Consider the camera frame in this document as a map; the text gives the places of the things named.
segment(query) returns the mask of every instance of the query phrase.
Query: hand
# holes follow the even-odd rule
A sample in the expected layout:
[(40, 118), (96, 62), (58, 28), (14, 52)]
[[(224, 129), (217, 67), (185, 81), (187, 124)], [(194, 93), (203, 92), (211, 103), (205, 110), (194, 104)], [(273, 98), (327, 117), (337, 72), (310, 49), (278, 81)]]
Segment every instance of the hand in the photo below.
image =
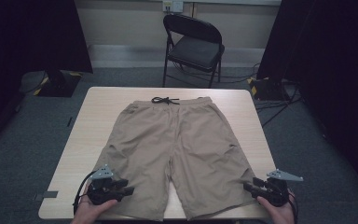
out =
[(92, 204), (89, 196), (84, 195), (80, 199), (72, 224), (91, 224), (98, 216), (117, 203), (117, 200), (110, 200), (101, 205)]
[[(289, 199), (292, 203), (295, 203), (294, 194), (292, 191), (289, 190)], [(295, 216), (293, 214), (292, 206), (290, 203), (286, 203), (281, 207), (275, 207), (274, 205), (270, 204), (269, 201), (263, 197), (258, 196), (257, 200), (267, 209), (269, 215), (272, 218), (274, 224), (294, 224), (295, 223)]]

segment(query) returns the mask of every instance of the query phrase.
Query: white wall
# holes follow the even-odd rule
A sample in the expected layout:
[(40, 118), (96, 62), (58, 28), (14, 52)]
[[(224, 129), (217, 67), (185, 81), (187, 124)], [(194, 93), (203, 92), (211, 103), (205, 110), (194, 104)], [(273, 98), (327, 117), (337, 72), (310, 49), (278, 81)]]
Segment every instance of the white wall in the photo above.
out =
[[(89, 45), (165, 47), (161, 2), (76, 1)], [(263, 49), (267, 45), (279, 6), (195, 4), (195, 17), (221, 32), (227, 48)], [(192, 3), (185, 3), (189, 15)]]

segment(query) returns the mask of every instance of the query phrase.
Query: black folding chair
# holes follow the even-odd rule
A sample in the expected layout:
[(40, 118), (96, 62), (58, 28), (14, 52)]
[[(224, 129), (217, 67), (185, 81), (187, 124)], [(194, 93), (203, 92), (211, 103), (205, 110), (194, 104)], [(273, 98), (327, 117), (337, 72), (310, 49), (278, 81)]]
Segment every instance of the black folding chair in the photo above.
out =
[[(166, 77), (183, 81), (180, 78), (167, 75), (168, 61), (178, 63), (182, 70), (185, 65), (205, 73), (211, 73), (208, 88), (212, 86), (217, 68), (220, 82), (222, 55), (225, 51), (220, 32), (209, 22), (183, 15), (167, 15), (163, 22), (168, 37), (162, 87), (165, 87)], [(183, 37), (177, 43), (173, 43), (172, 33)]]

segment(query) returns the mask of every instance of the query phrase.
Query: shorts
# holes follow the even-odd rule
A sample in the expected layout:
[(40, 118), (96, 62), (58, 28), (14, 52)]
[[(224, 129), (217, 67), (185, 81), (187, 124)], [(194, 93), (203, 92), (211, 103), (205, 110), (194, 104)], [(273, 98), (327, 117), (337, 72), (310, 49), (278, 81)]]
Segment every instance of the shorts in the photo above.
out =
[(95, 169), (108, 164), (135, 191), (108, 213), (163, 220), (170, 180), (188, 220), (254, 201), (242, 184), (255, 174), (211, 98), (174, 102), (135, 101), (118, 116)]

